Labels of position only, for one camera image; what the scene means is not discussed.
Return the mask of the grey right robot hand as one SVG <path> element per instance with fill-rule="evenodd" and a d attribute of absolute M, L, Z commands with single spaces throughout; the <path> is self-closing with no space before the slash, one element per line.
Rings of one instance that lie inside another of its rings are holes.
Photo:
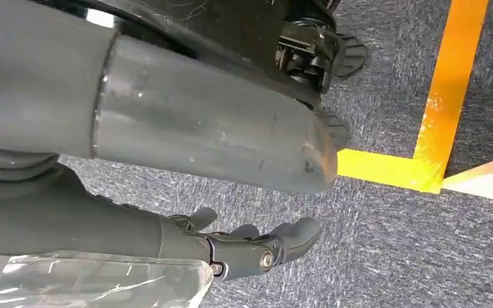
<path fill-rule="evenodd" d="M 89 193 L 61 155 L 316 194 L 336 151 L 314 113 L 326 68 L 284 48 L 334 26 L 318 1 L 0 1 L 0 255 L 199 260 L 262 275 L 322 233 L 206 234 L 212 209 L 163 216 Z"/>

